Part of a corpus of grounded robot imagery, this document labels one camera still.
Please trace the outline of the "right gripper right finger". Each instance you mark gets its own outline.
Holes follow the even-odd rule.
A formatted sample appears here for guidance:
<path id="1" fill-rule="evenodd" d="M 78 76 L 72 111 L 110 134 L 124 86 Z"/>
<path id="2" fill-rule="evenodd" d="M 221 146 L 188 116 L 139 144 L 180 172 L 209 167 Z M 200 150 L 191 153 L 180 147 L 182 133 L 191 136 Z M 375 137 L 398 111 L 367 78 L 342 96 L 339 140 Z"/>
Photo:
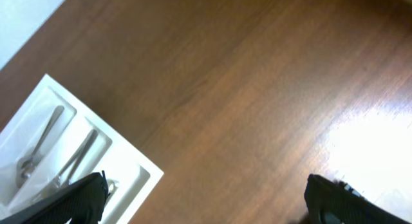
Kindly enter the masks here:
<path id="1" fill-rule="evenodd" d="M 409 224 L 369 202 L 348 183 L 319 174 L 308 176 L 304 200 L 311 223 Z"/>

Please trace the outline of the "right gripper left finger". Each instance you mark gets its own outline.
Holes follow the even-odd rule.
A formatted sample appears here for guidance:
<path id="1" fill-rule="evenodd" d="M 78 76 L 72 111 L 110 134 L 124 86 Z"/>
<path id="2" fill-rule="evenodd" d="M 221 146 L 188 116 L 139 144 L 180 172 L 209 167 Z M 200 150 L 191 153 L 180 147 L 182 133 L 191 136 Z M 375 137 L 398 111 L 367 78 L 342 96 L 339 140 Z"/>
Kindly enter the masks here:
<path id="1" fill-rule="evenodd" d="M 91 173 L 49 198 L 1 220 L 1 224 L 97 224 L 109 197 L 104 171 Z"/>

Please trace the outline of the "metal fork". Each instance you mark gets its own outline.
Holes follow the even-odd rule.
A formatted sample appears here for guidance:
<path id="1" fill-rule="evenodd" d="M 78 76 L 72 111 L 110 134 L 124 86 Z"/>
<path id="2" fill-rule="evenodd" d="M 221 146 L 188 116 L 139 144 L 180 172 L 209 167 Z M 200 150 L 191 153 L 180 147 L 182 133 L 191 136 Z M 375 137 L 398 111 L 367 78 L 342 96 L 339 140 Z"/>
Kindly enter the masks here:
<path id="1" fill-rule="evenodd" d="M 98 136 L 98 132 L 92 129 L 84 141 L 81 143 L 80 147 L 76 150 L 74 155 L 68 160 L 68 162 L 59 171 L 58 175 L 54 177 L 51 182 L 52 189 L 60 189 L 61 187 L 68 186 L 71 183 L 71 179 L 77 168 L 83 161 L 83 158 L 88 153 L 90 147 L 94 144 Z"/>

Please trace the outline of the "large metal spoon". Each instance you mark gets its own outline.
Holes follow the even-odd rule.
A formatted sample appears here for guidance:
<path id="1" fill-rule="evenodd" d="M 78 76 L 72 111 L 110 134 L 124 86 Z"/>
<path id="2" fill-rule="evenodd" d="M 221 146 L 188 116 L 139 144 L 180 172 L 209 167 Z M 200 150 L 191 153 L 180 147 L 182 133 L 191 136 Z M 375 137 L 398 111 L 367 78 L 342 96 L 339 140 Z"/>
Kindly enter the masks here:
<path id="1" fill-rule="evenodd" d="M 65 110 L 65 107 L 62 105 L 57 106 L 54 111 L 52 116 L 50 117 L 39 141 L 37 142 L 34 150 L 28 155 L 22 157 L 16 165 L 16 179 L 15 183 L 18 189 L 20 189 L 25 181 L 30 177 L 31 173 L 29 173 L 30 170 L 32 170 L 34 166 L 34 160 L 37 155 L 38 150 L 42 146 L 43 142 L 45 141 L 46 137 L 48 136 L 49 132 L 52 130 L 54 127 L 56 121 L 59 119 L 63 111 Z"/>

